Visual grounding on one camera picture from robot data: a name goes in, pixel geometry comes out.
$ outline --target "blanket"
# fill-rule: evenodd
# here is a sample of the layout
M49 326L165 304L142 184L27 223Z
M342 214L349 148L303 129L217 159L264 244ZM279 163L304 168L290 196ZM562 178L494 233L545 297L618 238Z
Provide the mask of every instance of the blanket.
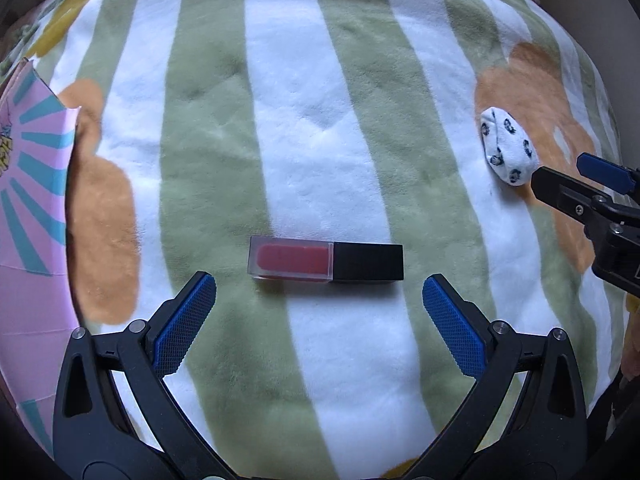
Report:
M581 152L620 160L600 75L534 1L57 0L0 68L21 56L81 107L66 230L84 325L121 330L196 270L215 277L165 380L238 474L407 469L473 383L422 306L436 272L490 320L563 327L589 409L615 376L625 295L591 272L580 224L484 156L478 119L497 107L546 166L580 178ZM254 282L258 234L402 244L405 279Z

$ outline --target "sock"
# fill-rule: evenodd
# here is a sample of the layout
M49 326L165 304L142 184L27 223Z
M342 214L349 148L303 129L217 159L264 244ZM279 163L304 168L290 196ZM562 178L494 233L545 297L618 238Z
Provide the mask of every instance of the sock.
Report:
M524 128L504 110L489 108L480 115L480 132L492 170L510 186L526 184L540 160Z

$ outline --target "black metal bracket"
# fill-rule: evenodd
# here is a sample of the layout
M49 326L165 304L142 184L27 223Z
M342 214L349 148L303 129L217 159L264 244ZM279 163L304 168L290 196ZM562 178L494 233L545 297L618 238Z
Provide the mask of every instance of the black metal bracket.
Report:
M74 480L242 480L177 405L154 368L150 348L205 275L198 273L148 322L136 320L120 333L105 335L74 331L54 411L54 457ZM478 335L486 367L450 423L402 480L478 480L487 474L528 478L533 473L536 480L568 479L586 460L586 414L566 333L554 329L546 337L524 335L503 321L489 323L443 276L431 279ZM162 452L138 439L112 370L124 371ZM504 435L476 452L519 371L529 375Z
M533 173L531 189L538 200L584 225L596 276L640 296L640 209L616 204L603 191L551 168Z

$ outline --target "blue stripe pattern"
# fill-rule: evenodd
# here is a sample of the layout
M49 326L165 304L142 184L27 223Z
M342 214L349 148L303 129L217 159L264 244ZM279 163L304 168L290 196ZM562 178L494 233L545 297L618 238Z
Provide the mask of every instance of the blue stripe pattern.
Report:
M36 79L37 77L35 70L29 70L29 73L22 80L20 88L18 88L18 91L14 95L14 105L17 105L20 101L22 101L24 96L27 95L27 92L31 89L31 86L36 82Z
M31 121L35 121L45 115L54 114L56 112L61 112L64 110L62 103L58 101L58 98L55 95L50 95L43 101L40 101L38 104L33 105L29 108L25 113L20 116L20 122L22 124L29 123Z
M71 146L74 142L75 131L66 134L42 134L39 132L22 132L22 138L29 142L35 142L41 146L48 148L56 148L60 150Z
M27 416L27 420L30 422L33 431L35 431L44 448L50 455L53 455L53 443L51 437L47 434L47 430L44 428L44 422L40 416L36 401L25 400L20 403L20 407Z
M6 222L9 225L11 238L14 240L15 248L20 255L24 269L31 274L51 276L44 262L40 259L38 251L36 251L31 240L29 240L24 227L22 227L20 219L15 212L14 205L11 203L5 189L0 192L0 202L2 203L2 209L4 209Z
M49 213L47 213L40 204L38 204L33 197L20 185L20 183L14 178L10 181L11 187L14 188L16 195L22 200L22 203L38 221L38 223L44 228L51 238L57 241L60 245L64 245L65 238L65 223L60 220L56 220Z
M54 195L65 195L66 170L56 170L24 152L18 158L18 168Z

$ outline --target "red lipstick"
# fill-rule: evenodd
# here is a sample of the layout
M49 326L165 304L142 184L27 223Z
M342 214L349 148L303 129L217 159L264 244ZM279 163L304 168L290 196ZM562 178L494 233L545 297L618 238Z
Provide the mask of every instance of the red lipstick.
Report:
M252 236L247 271L254 278L303 282L404 280L402 245Z

